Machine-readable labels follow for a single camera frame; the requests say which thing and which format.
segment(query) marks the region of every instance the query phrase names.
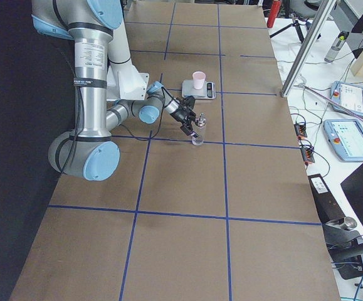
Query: label sticker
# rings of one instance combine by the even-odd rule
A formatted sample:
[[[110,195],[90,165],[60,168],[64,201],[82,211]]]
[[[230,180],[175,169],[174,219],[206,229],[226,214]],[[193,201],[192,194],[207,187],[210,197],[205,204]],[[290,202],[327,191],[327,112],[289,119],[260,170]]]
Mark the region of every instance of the label sticker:
[[[328,190],[324,184],[324,182],[319,177],[313,177],[311,178],[312,184],[315,187],[315,189],[318,191],[319,194],[321,193],[327,193]]]
[[[78,42],[75,43],[75,67],[105,69],[104,45]]]

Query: plastic cup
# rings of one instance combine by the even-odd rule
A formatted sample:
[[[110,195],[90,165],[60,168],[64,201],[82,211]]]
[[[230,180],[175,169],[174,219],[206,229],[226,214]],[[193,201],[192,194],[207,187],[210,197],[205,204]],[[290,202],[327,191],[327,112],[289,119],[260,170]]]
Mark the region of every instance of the plastic cup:
[[[205,83],[206,74],[202,71],[195,71],[192,74],[192,79],[194,81],[194,89],[200,90],[203,88]]]

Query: glass vial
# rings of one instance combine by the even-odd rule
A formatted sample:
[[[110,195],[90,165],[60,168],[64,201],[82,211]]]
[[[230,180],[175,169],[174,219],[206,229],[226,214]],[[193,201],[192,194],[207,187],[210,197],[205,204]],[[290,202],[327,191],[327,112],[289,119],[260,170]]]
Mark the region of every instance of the glass vial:
[[[199,118],[195,120],[195,133],[197,133],[197,137],[192,137],[192,144],[194,145],[202,145],[204,143],[205,138],[205,130],[206,130],[206,118],[203,113],[199,115]]]
[[[341,33],[339,33],[336,40],[333,42],[332,47],[330,47],[329,52],[326,54],[325,61],[327,61],[328,63],[334,61],[340,49],[342,49],[348,36],[348,31],[342,31]]]

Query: white table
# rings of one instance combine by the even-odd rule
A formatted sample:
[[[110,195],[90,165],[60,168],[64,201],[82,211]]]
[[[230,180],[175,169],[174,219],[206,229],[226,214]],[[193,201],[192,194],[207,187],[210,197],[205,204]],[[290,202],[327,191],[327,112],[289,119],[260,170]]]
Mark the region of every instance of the white table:
[[[291,19],[277,19],[275,21],[275,25],[272,29],[269,29],[269,33],[272,34],[282,27],[291,24]],[[306,29],[302,26],[302,31],[304,36],[306,34]],[[311,63],[320,63],[324,62],[324,57],[328,52],[330,46],[332,45],[334,39],[339,33],[339,29],[337,28],[336,24],[333,21],[327,21],[323,29],[321,31],[322,37],[313,45],[311,52],[306,60],[306,62]],[[278,60],[278,67],[282,81],[284,81],[288,75],[288,72],[293,65],[292,63],[285,63],[282,61],[294,61],[300,47],[301,43],[299,42],[297,33],[295,28],[291,27],[290,29],[278,34],[274,38],[271,39],[273,49],[275,51],[275,56]],[[337,55],[337,58],[341,58],[346,54],[351,52],[348,45],[344,45],[341,49],[340,53]],[[331,84],[342,78],[344,71],[346,70],[347,66],[350,62],[354,59],[352,53],[343,57],[341,60],[334,61],[329,64],[318,64],[318,65],[311,65],[305,64],[302,69],[301,76],[307,81],[307,86],[317,88],[317,89],[324,89],[331,86]],[[362,82],[362,77],[355,77],[351,73],[348,72],[346,82],[354,83],[354,82]],[[328,96],[330,90],[321,92],[325,96]],[[301,88],[294,88],[289,96],[288,96],[288,104],[290,106],[291,113],[299,113],[303,115],[307,122],[315,122],[319,123],[320,120],[316,118],[313,114],[307,112],[304,109],[304,101],[302,99],[303,90]],[[305,103],[306,108],[311,112],[315,113],[318,116],[322,116],[324,114],[326,108],[326,101],[322,100],[321,98],[313,95],[310,92],[305,92]],[[325,119],[351,119],[351,116],[346,114],[334,112],[332,108],[328,108],[325,115]],[[325,182],[327,183],[328,187],[330,188],[332,194],[336,198],[337,202],[339,203],[340,207],[342,208],[343,212],[346,216],[351,216],[358,221],[357,216],[353,212],[350,204],[345,197],[340,183],[349,175],[352,171],[357,169],[361,163],[357,162],[341,162],[339,161],[338,157],[336,156],[335,152],[332,150],[330,144],[327,141],[327,137],[323,130],[323,125],[318,130],[319,125],[308,124],[307,125],[307,134],[308,140],[311,143],[315,142],[315,137],[317,134],[317,141],[315,144],[315,151],[319,154],[322,154],[326,160],[328,160],[330,164],[330,172],[328,176],[324,178]],[[324,175],[327,172],[328,166],[327,163],[319,156],[315,154],[315,164],[311,164],[308,166],[307,174],[317,174],[320,173]],[[363,227],[360,224],[357,229],[360,234],[363,234]],[[335,271],[335,277],[337,281],[337,285],[339,288],[340,296],[342,297],[349,297],[353,298],[355,294],[356,287],[354,286],[355,283],[359,282],[359,278],[351,279],[351,280],[343,280],[338,271]],[[358,299],[363,300],[363,289],[360,290]]]

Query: blue tape line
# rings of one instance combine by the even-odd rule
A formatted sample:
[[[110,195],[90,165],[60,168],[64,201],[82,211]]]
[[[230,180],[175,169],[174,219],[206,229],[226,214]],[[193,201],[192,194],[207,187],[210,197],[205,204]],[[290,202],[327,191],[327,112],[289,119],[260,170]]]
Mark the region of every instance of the blue tape line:
[[[150,25],[169,25],[169,23],[159,23],[159,22],[135,22],[135,21],[125,21],[125,24],[150,24]],[[215,27],[215,28],[246,28],[246,29],[268,29],[266,27],[252,27],[252,26],[219,26],[219,25],[201,25],[201,24],[172,24],[177,26],[193,26],[193,27]]]
[[[127,138],[134,139],[132,136],[126,135],[112,135],[112,137],[116,138]],[[152,138],[152,140],[159,141],[172,141],[172,142],[191,142],[190,140],[179,140],[179,139],[170,139],[170,138]],[[300,149],[298,146],[287,146],[287,145],[268,145],[268,144],[252,144],[252,143],[239,143],[239,142],[218,142],[218,141],[205,141],[207,144],[220,144],[220,145],[237,145],[237,146],[252,146],[252,147],[270,147],[275,149]]]
[[[321,223],[311,223],[307,221],[281,221],[277,219],[258,219],[258,218],[229,218],[232,221],[254,221],[256,223],[273,223],[273,224],[301,224],[305,226],[321,226]]]
[[[147,162],[148,162],[150,142],[151,142],[151,140],[148,140],[148,145],[146,147],[144,168],[142,169],[141,182],[140,182],[139,191],[138,191],[138,198],[137,198],[137,205],[135,206],[135,214],[134,214],[134,220],[132,222],[132,230],[131,230],[131,235],[130,235],[129,248],[128,248],[128,251],[127,251],[127,258],[125,260],[125,266],[124,266],[123,280],[122,280],[122,283],[121,283],[120,296],[118,298],[119,301],[123,300],[124,286],[125,286],[125,280],[127,278],[127,271],[128,271],[129,261],[130,261],[130,256],[131,256],[132,242],[134,240],[135,226],[137,224],[138,208],[139,208],[139,203],[140,203],[140,200],[141,200],[142,188],[144,186],[144,178],[145,178],[146,165],[147,165]]]
[[[226,219],[224,216],[216,215],[200,215],[200,214],[183,214],[183,213],[168,213],[156,211],[138,211],[139,214],[163,215],[163,216],[180,216],[183,218],[206,218],[206,219]]]
[[[70,206],[70,205],[55,205],[49,204],[49,208],[58,209],[75,209],[75,210],[92,210],[92,211],[112,211],[119,213],[137,213],[137,214],[151,214],[151,215],[164,215],[164,216],[180,216],[185,218],[207,218],[207,219],[223,219],[223,220],[233,220],[233,221],[250,221],[257,223],[273,223],[273,224],[302,224],[308,226],[321,226],[321,223],[313,223],[309,221],[282,221],[279,219],[260,219],[260,218],[236,218],[229,216],[216,216],[216,215],[203,215],[203,214],[184,214],[184,213],[172,213],[172,212],[156,212],[156,211],[136,211],[129,209],[115,209],[115,208],[101,208],[101,207],[85,207],[85,206]]]
[[[268,30],[267,27],[251,27],[251,26],[227,26],[227,25],[223,25],[220,26],[222,28],[245,28],[245,29],[266,29]]]
[[[174,3],[173,5],[173,13],[171,15],[171,20],[170,20],[170,28],[169,28],[169,34],[167,35],[167,42],[166,42],[166,50],[164,53],[164,59],[166,61],[166,56],[167,56],[167,49],[169,49],[169,41],[170,41],[170,33],[171,33],[171,26],[173,24],[173,18],[174,18],[174,11],[176,10],[176,3]]]
[[[191,140],[178,140],[178,139],[170,139],[170,138],[152,138],[152,140],[159,140],[159,141],[173,141],[173,142],[191,142]]]
[[[156,50],[130,50],[131,52],[142,52],[142,53],[160,53],[160,54],[172,54],[172,55],[215,55],[217,53],[195,53],[195,52],[174,52],[174,51],[156,51]]]
[[[134,21],[124,21],[125,24],[150,24],[150,25],[169,25],[169,23],[158,23],[158,22],[134,22]]]
[[[156,50],[130,50],[130,52],[145,52],[145,53],[160,53],[164,54],[164,51],[156,51]]]
[[[269,95],[269,96],[277,96],[277,94],[276,94],[276,93],[255,93],[255,92],[223,92],[223,94]]]
[[[275,58],[274,56],[263,56],[263,55],[240,55],[242,58]]]
[[[218,36],[219,36],[219,70],[220,70],[220,98],[221,98],[221,130],[223,138],[223,173],[224,173],[224,207],[226,212],[226,244],[227,244],[227,272],[229,285],[229,301],[233,301],[233,291],[231,285],[231,251],[230,251],[230,228],[229,228],[229,204],[227,187],[227,162],[226,162],[226,134],[224,129],[224,102],[223,102],[223,72],[221,61],[221,33],[220,33],[220,10],[218,9]]]
[[[240,145],[240,146],[254,146],[254,147],[271,147],[275,149],[300,149],[299,146],[286,146],[286,145],[266,145],[266,144],[248,144],[248,143],[232,143],[225,142],[226,145]]]
[[[121,213],[135,213],[135,210],[102,208],[102,207],[84,207],[84,206],[69,206],[69,205],[55,205],[55,204],[49,204],[48,207],[49,208],[61,208],[61,209],[77,209],[77,210],[113,211],[113,212],[121,212]]]

